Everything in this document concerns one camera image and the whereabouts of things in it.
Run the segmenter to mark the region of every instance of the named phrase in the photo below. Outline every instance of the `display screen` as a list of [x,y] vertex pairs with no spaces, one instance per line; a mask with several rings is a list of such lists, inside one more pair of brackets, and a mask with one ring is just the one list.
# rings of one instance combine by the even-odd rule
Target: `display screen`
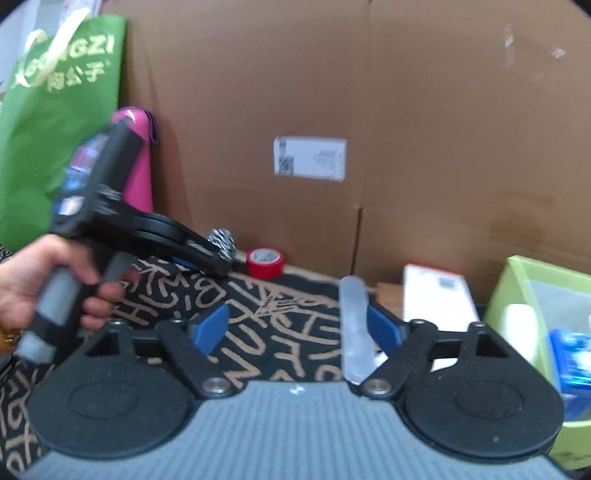
[[66,172],[66,181],[62,187],[65,193],[86,187],[90,172],[103,151],[108,138],[105,134],[98,134],[76,149]]
[[66,179],[61,187],[63,199],[55,206],[55,212],[59,215],[74,215],[84,203],[84,196],[79,190],[86,187],[88,178],[95,166],[96,160],[100,157],[109,137],[105,134],[98,134],[80,145],[66,171]]

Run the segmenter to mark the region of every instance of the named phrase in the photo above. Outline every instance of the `bag handle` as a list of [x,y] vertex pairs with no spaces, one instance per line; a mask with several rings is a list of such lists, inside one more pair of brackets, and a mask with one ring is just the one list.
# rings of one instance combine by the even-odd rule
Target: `bag handle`
[[25,53],[22,57],[21,65],[16,75],[17,83],[23,87],[38,87],[43,82],[45,82],[51,72],[53,72],[53,70],[56,68],[57,63],[60,61],[60,57],[64,54],[64,52],[66,52],[70,40],[72,40],[76,30],[78,30],[78,27],[84,20],[91,17],[92,13],[89,8],[80,8],[72,12],[72,14],[62,24],[56,36],[53,37],[53,41],[45,53],[46,60],[43,67],[39,70],[36,77],[31,82],[29,82],[24,76],[24,67],[27,60],[27,55],[35,43],[47,40],[47,34],[43,30],[35,30],[31,32],[27,37],[27,42],[25,43]]

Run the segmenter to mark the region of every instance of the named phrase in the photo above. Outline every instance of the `metal screw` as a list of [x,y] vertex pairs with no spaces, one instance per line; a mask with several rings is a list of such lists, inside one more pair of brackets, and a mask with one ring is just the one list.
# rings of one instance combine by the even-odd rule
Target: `metal screw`
[[363,383],[362,389],[368,395],[385,395],[390,393],[392,385],[383,378],[370,378]]
[[230,391],[230,388],[232,388],[232,384],[230,383],[230,381],[227,378],[223,377],[208,378],[203,382],[201,386],[207,393],[217,395],[222,393],[228,393]]

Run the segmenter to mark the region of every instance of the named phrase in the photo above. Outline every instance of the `hand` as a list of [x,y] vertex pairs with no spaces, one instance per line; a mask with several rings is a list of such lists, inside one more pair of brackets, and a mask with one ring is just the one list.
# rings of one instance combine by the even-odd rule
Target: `hand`
[[[0,265],[0,321],[5,330],[30,326],[41,288],[58,265],[69,267],[85,285],[100,282],[90,248],[57,235],[41,237]],[[127,281],[138,278],[134,268],[124,276]],[[112,303],[122,300],[124,294],[119,283],[101,285],[96,297],[84,301],[80,324],[90,330],[101,328],[111,315]]]

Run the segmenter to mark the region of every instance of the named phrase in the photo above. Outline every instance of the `cardboard wall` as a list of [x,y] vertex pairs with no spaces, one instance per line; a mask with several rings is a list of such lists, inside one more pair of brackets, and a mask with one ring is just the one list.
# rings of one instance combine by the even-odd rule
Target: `cardboard wall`
[[[591,272],[591,20],[571,2],[105,11],[129,19],[126,98],[159,123],[160,212],[369,283],[453,269],[479,300],[509,255]],[[345,180],[275,176],[282,135],[346,138]]]
[[554,0],[375,0],[372,25],[356,272],[437,265],[480,301],[510,255],[591,272],[591,20]]
[[293,264],[346,275],[361,165],[349,162],[342,183],[278,177],[272,146],[280,135],[338,137],[361,156],[367,4],[112,0],[104,10],[129,19],[127,96],[160,126],[158,210],[203,233],[229,228],[242,249],[272,245]]

